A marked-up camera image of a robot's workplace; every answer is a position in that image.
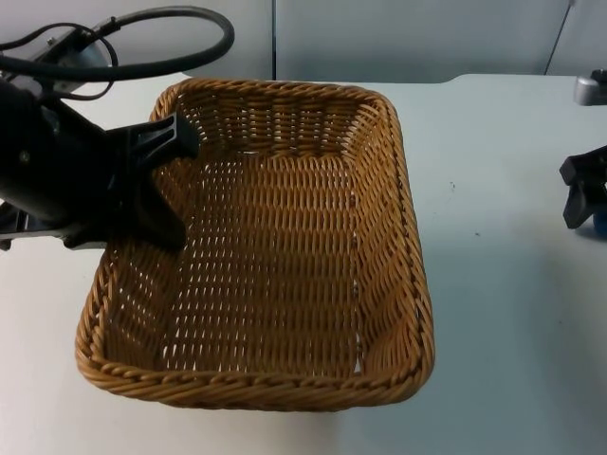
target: wicker weave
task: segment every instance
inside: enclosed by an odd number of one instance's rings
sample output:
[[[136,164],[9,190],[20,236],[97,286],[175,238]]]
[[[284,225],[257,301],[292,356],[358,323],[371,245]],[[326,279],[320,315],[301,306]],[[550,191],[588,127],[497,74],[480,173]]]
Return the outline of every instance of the wicker weave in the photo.
[[[394,107],[356,87],[189,80],[195,161],[156,182],[178,254],[110,242],[76,339],[96,386],[180,407],[342,410],[432,370],[432,310]]]

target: basket rim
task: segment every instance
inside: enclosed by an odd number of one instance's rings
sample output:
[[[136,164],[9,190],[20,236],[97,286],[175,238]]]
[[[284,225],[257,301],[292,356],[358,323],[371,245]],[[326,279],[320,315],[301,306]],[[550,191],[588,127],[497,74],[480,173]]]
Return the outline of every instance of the basket rim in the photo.
[[[268,96],[301,96],[303,98],[311,95],[317,97],[327,97],[338,99],[341,96],[352,100],[368,103],[373,109],[385,113],[389,122],[389,129],[392,134],[392,150],[395,169],[395,184],[399,194],[401,232],[403,239],[408,239],[414,243],[415,259],[419,261],[419,266],[423,272],[423,258],[421,256],[421,245],[417,232],[416,220],[413,213],[413,202],[407,168],[404,165],[404,151],[402,146],[402,131],[398,122],[394,106],[381,94],[366,90],[353,85],[338,84],[317,84],[312,82],[262,82],[262,81],[222,81],[222,80],[201,80],[188,79],[168,87],[158,98],[156,106],[152,112],[151,119],[164,118],[175,109],[179,96],[189,91],[198,91],[201,89],[216,89],[242,91],[250,93],[251,91],[261,91]],[[405,202],[412,205],[409,210],[409,216],[406,213]],[[414,239],[407,233],[414,233]],[[245,389],[263,385],[264,387],[278,387],[284,384],[290,384],[298,389],[307,389],[311,391],[376,391],[383,399],[377,398],[376,401],[367,403],[365,398],[361,397],[359,401],[349,397],[347,403],[336,405],[333,409],[344,409],[352,406],[372,406],[376,404],[387,404],[395,401],[401,401],[414,394],[431,375],[434,362],[433,346],[433,328],[432,328],[432,305],[428,287],[425,282],[420,286],[415,286],[422,294],[422,301],[427,303],[417,304],[418,311],[425,314],[417,318],[426,320],[428,326],[426,329],[417,325],[418,348],[417,360],[414,364],[405,367],[392,369],[383,374],[363,375],[355,374],[350,377],[333,376],[306,376],[304,374],[287,373],[245,373],[238,371],[214,372],[214,371],[179,371],[179,370],[145,370],[124,363],[114,362],[102,355],[103,346],[103,324],[106,318],[106,304],[111,300],[113,292],[113,283],[115,282],[115,270],[112,269],[112,258],[110,252],[106,249],[103,254],[100,266],[96,272],[95,280],[89,296],[84,306],[81,319],[78,325],[76,336],[76,358],[78,368],[81,373],[96,386],[118,394],[129,394],[130,390],[141,388],[143,386],[151,388],[161,387],[163,389],[175,389],[175,393],[167,395],[156,401],[167,404],[179,405],[175,401],[175,395],[179,395],[179,388],[184,383],[197,384],[196,387],[204,388],[213,386],[215,388],[238,388]],[[149,396],[136,396],[141,399],[150,399]],[[270,405],[273,409],[280,407],[279,404]]]

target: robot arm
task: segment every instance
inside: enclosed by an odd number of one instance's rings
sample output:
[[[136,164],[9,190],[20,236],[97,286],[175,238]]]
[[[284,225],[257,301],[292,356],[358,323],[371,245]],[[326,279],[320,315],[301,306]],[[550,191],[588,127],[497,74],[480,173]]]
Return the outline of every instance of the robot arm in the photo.
[[[101,55],[91,46],[104,34],[146,18],[195,14],[225,32],[217,45],[194,54],[197,59],[91,66]],[[152,171],[177,157],[196,157],[197,132],[178,115],[105,131],[61,98],[88,80],[168,74],[219,58],[233,42],[233,28],[217,16],[190,7],[152,9],[112,18],[95,31],[77,27],[29,61],[0,57],[0,68],[10,71],[0,79],[2,249],[14,238],[40,235],[60,237],[69,248],[102,246],[126,234],[161,247],[184,246],[183,223],[157,191]]]

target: black clamp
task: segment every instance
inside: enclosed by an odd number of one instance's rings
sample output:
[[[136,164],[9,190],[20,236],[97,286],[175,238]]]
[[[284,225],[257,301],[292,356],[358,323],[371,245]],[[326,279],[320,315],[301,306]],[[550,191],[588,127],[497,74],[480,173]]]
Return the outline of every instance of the black clamp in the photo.
[[[569,186],[563,217],[568,228],[579,228],[590,216],[607,211],[607,146],[569,156],[561,166]]]
[[[173,114],[104,131],[59,100],[40,102],[0,81],[0,248],[52,235],[69,248],[129,235],[177,249],[182,221],[153,182],[153,170],[196,157],[198,134]]]

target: white tabletop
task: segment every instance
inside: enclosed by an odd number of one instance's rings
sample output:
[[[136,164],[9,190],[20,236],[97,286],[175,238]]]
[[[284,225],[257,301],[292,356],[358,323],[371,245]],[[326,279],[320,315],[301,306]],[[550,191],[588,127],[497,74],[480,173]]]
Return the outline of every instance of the white tabletop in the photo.
[[[145,121],[183,76],[78,103]],[[411,400],[336,414],[173,409],[89,385],[74,334],[101,253],[54,239],[0,255],[0,453],[572,454],[607,451],[607,245],[566,229],[568,155],[607,143],[572,78],[364,84],[403,126],[435,317]]]

